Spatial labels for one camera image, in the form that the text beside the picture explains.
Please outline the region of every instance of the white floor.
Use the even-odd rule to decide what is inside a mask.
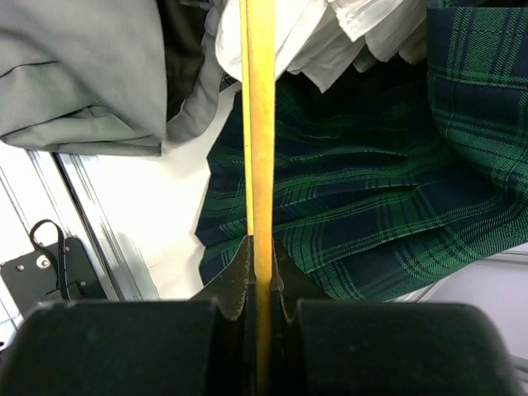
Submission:
[[[194,231],[210,177],[206,156],[239,87],[221,93],[217,116],[200,138],[165,144],[161,158],[97,158],[97,173],[106,176],[91,180],[105,216],[134,241],[162,299],[187,299],[202,287],[204,248]]]

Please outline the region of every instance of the white surface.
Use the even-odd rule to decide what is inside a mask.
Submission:
[[[240,85],[220,94],[210,128],[161,158],[94,157],[91,177],[113,230],[134,241],[162,299],[187,299],[202,287],[204,248],[194,235],[210,171],[206,156],[222,130]]]
[[[2,322],[5,322],[7,320],[9,320],[11,318],[11,316],[9,315],[6,307],[4,307],[4,305],[2,304],[2,301],[0,301],[0,323]]]
[[[528,265],[481,261],[450,276],[428,302],[470,304],[497,325],[508,351],[528,359]]]
[[[517,247],[514,247],[514,248],[508,250],[508,252],[520,253],[520,254],[528,254],[528,243],[525,243],[523,245],[519,245]]]
[[[12,320],[0,323],[0,351],[9,346],[17,334],[17,326]]]

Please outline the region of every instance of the dark fabric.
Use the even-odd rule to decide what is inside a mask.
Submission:
[[[528,9],[480,4],[431,3],[428,64],[277,83],[274,233],[332,297],[390,299],[528,241]],[[241,114],[208,157],[204,282],[246,233]]]
[[[156,0],[162,22],[167,70],[167,120],[180,112],[196,83],[204,55],[201,39],[207,11],[179,0]]]
[[[220,83],[220,91],[222,92],[224,89],[231,87],[233,84],[237,82],[238,80],[236,80],[235,78],[231,77],[228,74],[225,74],[222,77],[222,82]]]

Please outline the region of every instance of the black plastic part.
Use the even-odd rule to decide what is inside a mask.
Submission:
[[[35,234],[38,230],[45,224],[53,225],[57,233],[57,248],[55,252],[51,252],[47,247],[40,244],[36,238]],[[60,293],[62,299],[70,301],[72,296],[69,294],[68,288],[68,270],[66,268],[66,237],[64,231],[60,226],[54,223],[50,219],[43,219],[38,221],[30,230],[29,233],[31,246],[48,260],[49,264],[53,267],[55,271],[55,276],[57,278],[56,287]]]
[[[66,262],[68,263],[68,289],[73,299],[106,299],[101,283],[84,250],[83,244],[76,238],[66,238]],[[58,244],[47,249],[57,254]],[[36,263],[41,252],[32,252],[6,262],[0,270],[3,281],[11,293],[24,318],[40,302],[57,297],[57,275],[52,266],[40,269]]]
[[[194,299],[59,304],[22,326],[0,394],[254,395],[252,239]],[[522,395],[475,308],[330,300],[275,243],[272,395]]]

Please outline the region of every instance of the gray garment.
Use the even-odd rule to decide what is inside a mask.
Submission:
[[[3,142],[160,154],[167,83],[155,1],[1,0],[0,54]]]
[[[201,42],[204,64],[194,91],[184,101],[181,111],[167,123],[167,138],[174,143],[184,143],[200,136],[216,115],[224,70],[216,60],[215,40],[226,2],[210,0],[211,8],[207,12],[205,34]]]

